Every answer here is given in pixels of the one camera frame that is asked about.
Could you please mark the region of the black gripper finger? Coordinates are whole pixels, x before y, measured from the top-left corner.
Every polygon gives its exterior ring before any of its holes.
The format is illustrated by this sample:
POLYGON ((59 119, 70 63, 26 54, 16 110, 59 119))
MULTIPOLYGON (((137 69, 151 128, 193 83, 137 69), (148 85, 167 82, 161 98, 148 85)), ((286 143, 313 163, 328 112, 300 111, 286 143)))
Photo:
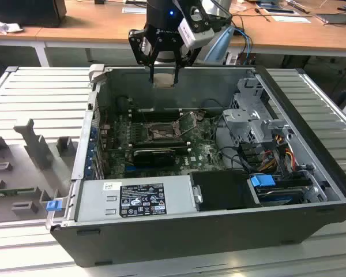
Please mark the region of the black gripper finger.
POLYGON ((153 83, 155 61, 160 52, 160 37, 156 36, 156 34, 153 34, 147 29, 131 29, 129 31, 128 40, 137 63, 149 68, 149 82, 153 83), (152 39, 153 43, 151 44, 149 54, 145 54, 142 50, 144 39, 146 39, 148 42, 149 39, 152 39))
POLYGON ((178 83, 179 71, 181 68, 191 66, 195 61, 195 50, 189 50, 189 52, 182 56, 180 50, 174 50, 175 58, 175 73, 174 73, 174 84, 178 83))

